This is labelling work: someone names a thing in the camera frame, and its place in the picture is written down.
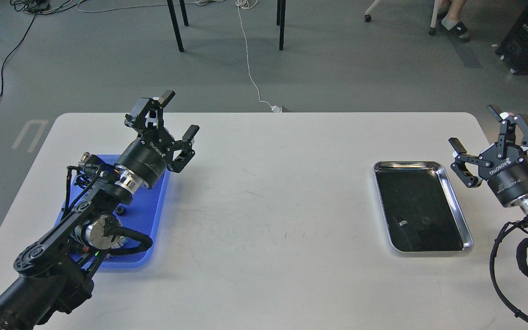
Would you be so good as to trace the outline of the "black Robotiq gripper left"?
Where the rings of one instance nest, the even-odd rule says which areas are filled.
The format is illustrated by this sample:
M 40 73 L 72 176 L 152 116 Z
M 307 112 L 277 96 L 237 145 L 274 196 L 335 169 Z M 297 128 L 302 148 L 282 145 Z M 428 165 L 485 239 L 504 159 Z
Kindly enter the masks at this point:
M 115 162 L 119 171 L 131 171 L 138 176 L 146 188 L 153 188 L 165 171 L 180 173 L 195 156 L 193 138 L 199 131 L 198 125 L 189 126 L 181 140 L 167 143 L 163 148 L 159 140 L 144 140 L 144 134 L 165 136 L 164 108 L 176 93 L 167 90 L 153 98 L 140 98 L 130 113 L 124 117 L 124 125 L 139 136 Z

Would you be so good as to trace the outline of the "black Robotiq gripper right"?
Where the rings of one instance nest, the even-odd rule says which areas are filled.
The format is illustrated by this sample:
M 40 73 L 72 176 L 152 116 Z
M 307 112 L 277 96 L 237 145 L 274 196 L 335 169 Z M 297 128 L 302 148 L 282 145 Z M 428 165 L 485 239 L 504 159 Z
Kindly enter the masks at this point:
M 513 201 L 528 194 L 528 115 L 501 111 L 496 105 L 487 109 L 500 123 L 497 142 L 480 156 L 467 154 L 456 137 L 448 139 L 453 147 L 454 162 L 451 169 L 468 188 L 479 187 L 486 180 L 503 207 L 512 207 Z M 477 165 L 477 177 L 467 168 L 467 163 Z

